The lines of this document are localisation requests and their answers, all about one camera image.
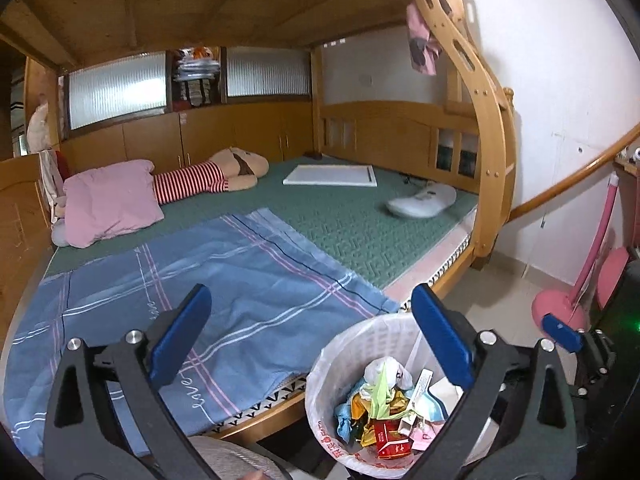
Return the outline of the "white tissue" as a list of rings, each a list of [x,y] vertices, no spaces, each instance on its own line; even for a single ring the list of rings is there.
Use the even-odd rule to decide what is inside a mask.
[[[398,388],[405,391],[413,386],[412,375],[392,356],[384,356],[370,362],[364,368],[363,379],[372,386],[382,379],[382,384],[388,390]]]

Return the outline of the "green paper scrap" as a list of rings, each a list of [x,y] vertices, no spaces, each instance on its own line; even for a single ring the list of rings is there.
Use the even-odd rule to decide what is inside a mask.
[[[390,407],[388,406],[390,400],[388,400],[388,397],[393,394],[395,385],[396,376],[394,370],[384,363],[371,390],[370,416],[373,419],[380,420],[390,417]]]

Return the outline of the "red cardboard box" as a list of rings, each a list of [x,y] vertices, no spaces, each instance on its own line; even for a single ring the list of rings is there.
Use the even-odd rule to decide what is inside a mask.
[[[381,460],[396,460],[411,453],[410,439],[399,432],[399,419],[382,419],[373,422],[376,456]]]

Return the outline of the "pink paper wrapper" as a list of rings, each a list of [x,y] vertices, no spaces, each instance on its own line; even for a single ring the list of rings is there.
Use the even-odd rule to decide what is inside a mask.
[[[409,434],[413,451],[424,452],[435,440],[443,426],[444,422],[429,422],[423,419],[417,420]]]

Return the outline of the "white trash bin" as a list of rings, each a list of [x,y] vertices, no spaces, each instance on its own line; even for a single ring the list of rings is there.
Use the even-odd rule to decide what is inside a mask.
[[[417,382],[422,370],[433,373],[428,392],[451,414],[462,398],[463,389],[451,385],[439,366],[416,320],[409,313],[378,316],[360,322],[335,336],[320,352],[307,377],[305,410],[309,426],[323,451],[345,468],[375,479],[399,479],[420,457],[383,460],[373,445],[364,448],[346,443],[338,436],[340,423],[336,408],[346,403],[364,378],[371,362],[393,358]]]

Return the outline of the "blue plaid blanket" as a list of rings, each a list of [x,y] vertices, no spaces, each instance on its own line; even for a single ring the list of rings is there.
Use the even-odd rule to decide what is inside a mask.
[[[270,210],[226,214],[40,282],[6,364],[9,432],[24,454],[42,453],[54,375],[74,338],[104,347],[140,332],[152,384],[193,436],[309,372],[346,328],[397,310]]]

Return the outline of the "white handheld device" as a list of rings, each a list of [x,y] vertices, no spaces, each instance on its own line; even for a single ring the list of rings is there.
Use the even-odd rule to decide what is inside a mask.
[[[386,204],[387,210],[400,218],[431,219],[452,206],[457,190],[450,185],[428,182],[416,195],[398,197]]]

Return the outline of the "pink pillow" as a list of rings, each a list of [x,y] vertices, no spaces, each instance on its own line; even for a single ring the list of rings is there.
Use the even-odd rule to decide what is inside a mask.
[[[163,220],[146,159],[118,162],[74,174],[65,180],[65,233],[70,246],[87,248],[98,240],[130,234]]]

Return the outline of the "striped plush doll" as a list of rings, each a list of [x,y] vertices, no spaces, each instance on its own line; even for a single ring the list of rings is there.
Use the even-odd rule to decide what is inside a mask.
[[[269,170],[262,155],[225,148],[205,162],[157,174],[154,195],[160,205],[178,202],[202,193],[227,193],[254,188]]]

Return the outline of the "wooden bed headboard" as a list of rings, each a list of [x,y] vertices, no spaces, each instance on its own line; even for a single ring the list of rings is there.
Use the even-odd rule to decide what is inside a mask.
[[[49,208],[41,189],[40,158],[1,162],[1,340],[42,258],[51,252]]]

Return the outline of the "white flat board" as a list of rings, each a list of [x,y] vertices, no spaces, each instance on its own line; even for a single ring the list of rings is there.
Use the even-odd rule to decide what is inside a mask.
[[[378,181],[372,166],[298,165],[282,181],[284,185],[349,186],[376,188]]]

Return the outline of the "wooden bed footboard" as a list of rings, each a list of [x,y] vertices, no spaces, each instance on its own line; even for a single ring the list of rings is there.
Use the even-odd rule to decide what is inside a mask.
[[[326,105],[322,51],[311,51],[312,137],[322,154],[397,171],[400,174],[480,192],[480,175],[460,174],[462,136],[476,139],[475,115],[457,115],[431,103],[356,101]],[[439,133],[454,135],[451,166],[437,167]]]

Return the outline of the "wooden cabinet row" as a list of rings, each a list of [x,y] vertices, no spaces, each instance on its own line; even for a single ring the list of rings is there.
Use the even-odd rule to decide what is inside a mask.
[[[138,118],[81,133],[64,141],[61,151],[73,172],[130,159],[149,159],[165,172],[204,162],[224,148],[283,162],[313,147],[311,102],[276,101]]]

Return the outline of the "white plush toy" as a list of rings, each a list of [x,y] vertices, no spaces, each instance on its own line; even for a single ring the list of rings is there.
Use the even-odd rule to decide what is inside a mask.
[[[50,150],[52,148],[50,128],[48,123],[48,103],[40,104],[30,116],[26,138],[30,154]]]

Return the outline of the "wooden bunk ladder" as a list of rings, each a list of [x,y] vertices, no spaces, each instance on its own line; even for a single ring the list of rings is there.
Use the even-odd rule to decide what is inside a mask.
[[[469,93],[478,128],[480,192],[472,244],[488,257],[509,217],[515,188],[516,146],[512,99],[475,44],[463,0],[414,0],[427,27],[454,64]]]

